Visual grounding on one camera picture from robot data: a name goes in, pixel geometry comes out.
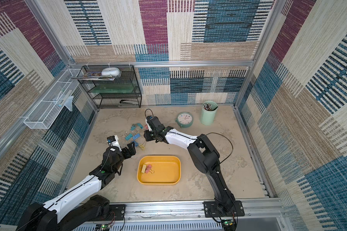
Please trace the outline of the pink binder clip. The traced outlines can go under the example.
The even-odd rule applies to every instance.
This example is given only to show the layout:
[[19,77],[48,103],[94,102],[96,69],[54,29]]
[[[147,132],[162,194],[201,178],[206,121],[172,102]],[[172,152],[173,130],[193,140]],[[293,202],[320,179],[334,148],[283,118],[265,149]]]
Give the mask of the pink binder clip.
[[146,170],[145,170],[145,173],[148,174],[148,173],[154,173],[154,170],[152,170],[152,165],[147,165],[146,166]]

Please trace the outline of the yellow plastic storage box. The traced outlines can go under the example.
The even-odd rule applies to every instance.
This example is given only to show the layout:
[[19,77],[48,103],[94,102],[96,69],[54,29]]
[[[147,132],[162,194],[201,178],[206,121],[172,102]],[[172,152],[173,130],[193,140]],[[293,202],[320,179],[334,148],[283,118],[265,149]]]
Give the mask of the yellow plastic storage box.
[[[154,173],[142,173],[144,164],[152,165]],[[176,156],[145,156],[139,162],[137,180],[143,185],[175,185],[181,180],[181,161]]]

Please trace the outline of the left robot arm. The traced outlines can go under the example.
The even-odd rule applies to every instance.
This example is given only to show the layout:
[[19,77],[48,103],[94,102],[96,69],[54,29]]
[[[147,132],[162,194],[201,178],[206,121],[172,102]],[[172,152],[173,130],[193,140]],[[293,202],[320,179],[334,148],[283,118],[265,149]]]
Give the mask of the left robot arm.
[[123,161],[136,154],[133,142],[121,148],[116,143],[105,151],[102,163],[80,183],[42,204],[33,203],[24,211],[18,231],[72,231],[81,224],[108,219],[113,212],[109,200],[97,194],[115,175],[120,175]]

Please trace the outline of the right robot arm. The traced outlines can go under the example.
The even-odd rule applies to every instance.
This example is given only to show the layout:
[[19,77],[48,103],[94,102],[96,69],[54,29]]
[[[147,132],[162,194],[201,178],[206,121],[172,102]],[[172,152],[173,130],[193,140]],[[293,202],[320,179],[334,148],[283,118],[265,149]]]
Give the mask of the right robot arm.
[[209,180],[220,216],[241,217],[245,215],[241,201],[236,201],[226,185],[221,172],[220,154],[207,135],[191,136],[170,126],[165,127],[156,116],[146,117],[146,124],[148,126],[144,133],[146,141],[164,142],[188,151],[196,169],[205,174]]

